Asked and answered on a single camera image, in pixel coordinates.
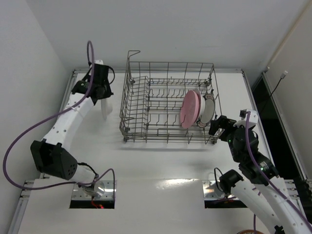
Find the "white plate with green rim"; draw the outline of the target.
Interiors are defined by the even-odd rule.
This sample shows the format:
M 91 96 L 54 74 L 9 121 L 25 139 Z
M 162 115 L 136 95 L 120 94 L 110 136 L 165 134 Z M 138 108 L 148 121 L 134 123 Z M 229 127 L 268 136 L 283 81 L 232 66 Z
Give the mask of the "white plate with green rim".
M 203 96 L 205 99 L 205 109 L 200 118 L 196 121 L 196 125 L 200 128 L 205 128 L 211 122 L 215 113 L 215 98 L 212 94 Z

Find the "white deep plate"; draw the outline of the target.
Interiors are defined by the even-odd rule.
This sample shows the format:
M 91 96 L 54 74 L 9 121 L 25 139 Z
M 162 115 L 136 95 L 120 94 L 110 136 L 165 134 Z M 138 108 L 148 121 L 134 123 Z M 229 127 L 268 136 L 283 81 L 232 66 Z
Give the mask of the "white deep plate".
M 199 112 L 198 112 L 198 117 L 197 118 L 200 118 L 202 116 L 203 112 L 204 112 L 204 109 L 205 109 L 205 99 L 201 95 L 200 91 L 197 88 L 195 88 L 194 91 L 198 95 L 198 99 L 199 99 Z

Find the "pink plate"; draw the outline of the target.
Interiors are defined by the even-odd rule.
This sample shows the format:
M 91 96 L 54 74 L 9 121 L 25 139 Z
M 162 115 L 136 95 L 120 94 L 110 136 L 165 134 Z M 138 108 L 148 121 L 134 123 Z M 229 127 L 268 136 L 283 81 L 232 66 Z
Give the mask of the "pink plate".
M 194 90 L 185 95 L 180 109 L 180 123 L 182 128 L 190 128 L 197 120 L 199 112 L 199 97 Z

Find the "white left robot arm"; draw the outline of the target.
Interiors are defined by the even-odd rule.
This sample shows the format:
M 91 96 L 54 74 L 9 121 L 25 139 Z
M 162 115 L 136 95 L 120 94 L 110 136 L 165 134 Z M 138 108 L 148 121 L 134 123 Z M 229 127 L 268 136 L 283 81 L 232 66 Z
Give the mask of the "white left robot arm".
M 70 154 L 76 131 L 87 113 L 99 101 L 104 119 L 112 112 L 107 100 L 113 95 L 108 80 L 112 67 L 96 60 L 88 73 L 78 80 L 69 95 L 65 113 L 61 114 L 41 141 L 33 141 L 30 150 L 37 170 L 49 176 L 78 183 L 86 193 L 96 193 L 99 175 L 86 163 L 77 162 Z

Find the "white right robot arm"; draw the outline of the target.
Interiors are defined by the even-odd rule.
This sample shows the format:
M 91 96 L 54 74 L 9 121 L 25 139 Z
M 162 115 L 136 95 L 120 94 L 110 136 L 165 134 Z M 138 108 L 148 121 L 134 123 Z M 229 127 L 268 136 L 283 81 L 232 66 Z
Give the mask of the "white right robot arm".
M 310 234 L 312 225 L 292 202 L 286 183 L 269 158 L 258 150 L 258 135 L 253 132 L 257 114 L 245 110 L 235 121 L 220 116 L 211 122 L 209 133 L 222 129 L 219 137 L 228 143 L 239 171 L 227 171 L 218 185 L 226 195 L 243 202 L 272 234 Z

